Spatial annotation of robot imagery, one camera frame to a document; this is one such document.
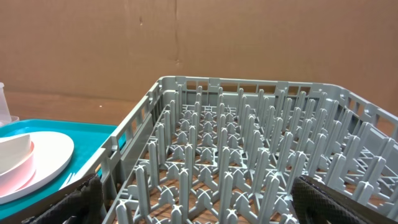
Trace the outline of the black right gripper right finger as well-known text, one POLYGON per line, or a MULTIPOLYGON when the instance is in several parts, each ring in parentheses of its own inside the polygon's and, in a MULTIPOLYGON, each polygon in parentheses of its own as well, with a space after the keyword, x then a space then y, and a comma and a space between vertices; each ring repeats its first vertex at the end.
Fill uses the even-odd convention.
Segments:
POLYGON ((294 179, 291 193, 300 224, 397 224, 307 175, 294 179))

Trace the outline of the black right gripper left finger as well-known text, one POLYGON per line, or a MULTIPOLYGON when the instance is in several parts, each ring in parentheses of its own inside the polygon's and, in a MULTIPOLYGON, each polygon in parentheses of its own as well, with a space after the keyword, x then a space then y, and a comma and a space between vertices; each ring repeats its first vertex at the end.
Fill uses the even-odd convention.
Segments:
POLYGON ((101 179, 96 174, 90 174, 3 218, 1 224, 101 223, 103 204, 101 179))

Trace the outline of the white bowl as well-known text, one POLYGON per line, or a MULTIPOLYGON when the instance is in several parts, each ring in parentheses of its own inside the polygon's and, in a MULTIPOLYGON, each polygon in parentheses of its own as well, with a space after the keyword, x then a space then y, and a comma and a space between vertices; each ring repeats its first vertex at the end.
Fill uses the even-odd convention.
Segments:
POLYGON ((1 196, 21 188, 34 172, 34 145, 30 135, 1 138, 1 196))

